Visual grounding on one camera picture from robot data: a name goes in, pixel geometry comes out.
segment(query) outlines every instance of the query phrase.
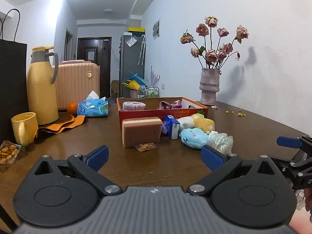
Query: blue gripper pad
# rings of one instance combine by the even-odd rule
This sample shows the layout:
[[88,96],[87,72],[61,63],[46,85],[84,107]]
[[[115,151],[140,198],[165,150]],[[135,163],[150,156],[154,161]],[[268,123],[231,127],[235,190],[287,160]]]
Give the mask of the blue gripper pad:
[[225,162],[228,160],[227,156],[216,151],[215,149],[211,148],[208,145],[202,147],[201,155],[202,155],[203,163],[211,171],[214,171],[215,169],[217,169],[221,165],[225,164]]
[[85,164],[98,172],[108,161],[109,150],[106,145],[102,145],[85,158]]
[[301,148],[302,147],[302,142],[300,139],[295,139],[295,138],[288,138],[288,137],[279,137],[276,140],[277,145],[279,146],[284,146],[288,148]]

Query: gray refrigerator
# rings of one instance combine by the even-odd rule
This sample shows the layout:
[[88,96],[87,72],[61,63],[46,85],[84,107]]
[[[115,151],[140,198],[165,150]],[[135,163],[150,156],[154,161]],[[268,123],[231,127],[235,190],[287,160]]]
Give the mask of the gray refrigerator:
[[[142,51],[142,57],[140,65],[138,64],[141,53],[141,46],[143,37],[136,37],[138,41],[132,46],[128,46],[127,41],[131,39],[132,36],[122,36],[121,37],[121,51],[120,51],[120,68],[119,68],[119,81],[124,82],[131,73],[140,74],[144,78],[144,68],[145,68],[145,54]],[[120,97],[129,98],[130,89],[122,84],[120,84]]]

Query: yellow bag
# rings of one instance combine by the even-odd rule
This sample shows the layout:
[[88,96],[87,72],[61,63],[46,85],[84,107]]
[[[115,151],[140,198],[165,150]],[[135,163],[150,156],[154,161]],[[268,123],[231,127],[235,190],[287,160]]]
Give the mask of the yellow bag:
[[124,86],[127,86],[129,89],[131,90],[139,90],[140,89],[140,85],[138,84],[137,81],[135,80],[127,80],[129,83],[122,83]]

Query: cardboard box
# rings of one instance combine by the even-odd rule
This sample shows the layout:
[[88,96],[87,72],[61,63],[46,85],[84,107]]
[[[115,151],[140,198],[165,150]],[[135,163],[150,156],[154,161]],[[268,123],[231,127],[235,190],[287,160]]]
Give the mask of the cardboard box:
[[[177,100],[181,101],[182,109],[166,109],[166,110],[156,110],[159,107],[159,103],[161,101],[166,101],[168,103],[173,103]],[[146,104],[144,111],[123,111],[122,104],[127,101],[135,101],[142,102]],[[159,117],[162,121],[164,121],[165,116],[172,115],[176,119],[191,116],[197,112],[200,112],[205,116],[208,115],[208,107],[202,104],[199,104],[195,101],[192,101],[186,97],[154,97],[154,98],[117,98],[117,108],[119,114],[119,122],[120,126],[124,119],[132,119],[132,118],[144,118],[144,117]]]
[[167,115],[165,117],[164,125],[166,129],[168,130],[166,135],[170,138],[170,140],[178,139],[180,123],[177,121],[177,119],[173,117],[172,115]]

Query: ceiling light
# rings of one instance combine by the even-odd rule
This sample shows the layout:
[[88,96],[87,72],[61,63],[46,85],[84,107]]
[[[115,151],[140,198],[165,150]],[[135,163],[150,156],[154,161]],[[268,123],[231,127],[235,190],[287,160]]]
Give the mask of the ceiling light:
[[114,11],[113,11],[112,9],[106,9],[106,10],[103,10],[103,12],[104,12],[105,14],[111,14],[111,13],[113,13]]

